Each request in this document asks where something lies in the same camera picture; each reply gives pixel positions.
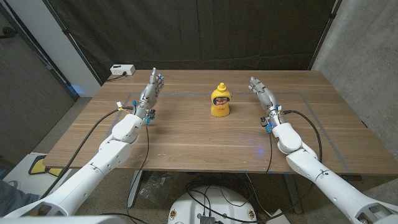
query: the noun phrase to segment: bottle label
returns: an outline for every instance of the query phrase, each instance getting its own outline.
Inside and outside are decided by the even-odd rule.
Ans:
[[[214,105],[223,105],[229,102],[229,97],[215,97],[213,99]]]

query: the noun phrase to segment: white robotic arm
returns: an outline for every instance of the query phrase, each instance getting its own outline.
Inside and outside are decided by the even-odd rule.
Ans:
[[[132,145],[138,139],[136,131],[154,118],[154,111],[149,109],[156,104],[163,85],[163,77],[156,75],[154,68],[149,84],[140,95],[135,114],[127,114],[114,126],[112,134],[100,144],[98,153],[91,160],[54,193],[17,209],[4,218],[73,215],[105,175],[129,158]]]
[[[369,198],[318,161],[317,154],[285,122],[272,92],[257,78],[249,88],[257,94],[268,117],[261,124],[279,138],[278,148],[296,173],[311,180],[346,215],[351,223],[398,223],[398,206]]]

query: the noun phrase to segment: yellow squeeze bottle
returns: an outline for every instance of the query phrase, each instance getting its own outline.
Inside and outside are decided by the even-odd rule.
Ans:
[[[211,115],[222,117],[229,115],[229,99],[231,93],[226,89],[224,83],[220,83],[211,94]]]

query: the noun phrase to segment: wooden table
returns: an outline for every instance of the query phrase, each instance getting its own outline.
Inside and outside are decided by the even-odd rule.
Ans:
[[[165,86],[155,106],[156,119],[148,125],[149,156],[143,170],[203,172],[265,172],[270,159],[268,133],[260,125],[262,110],[249,90],[257,77],[272,90],[283,110],[307,115],[320,132],[323,163],[339,174],[396,175],[398,163],[365,127],[337,91],[316,71],[159,70]],[[91,127],[121,101],[131,106],[149,81],[149,70],[105,83],[45,158],[49,167],[63,167]],[[210,115],[211,92],[224,82],[232,93],[231,114]],[[77,155],[72,167],[85,165],[111,127],[126,112],[105,119]],[[300,116],[285,116],[303,141],[318,151],[316,135]],[[120,167],[138,170],[145,158],[145,128],[130,158]],[[290,173],[285,155],[272,137],[270,172]]]

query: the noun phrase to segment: power strip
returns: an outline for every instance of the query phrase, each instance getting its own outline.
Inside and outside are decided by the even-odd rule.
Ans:
[[[134,65],[113,65],[111,67],[112,75],[123,75],[126,72],[126,75],[132,75],[136,71]]]

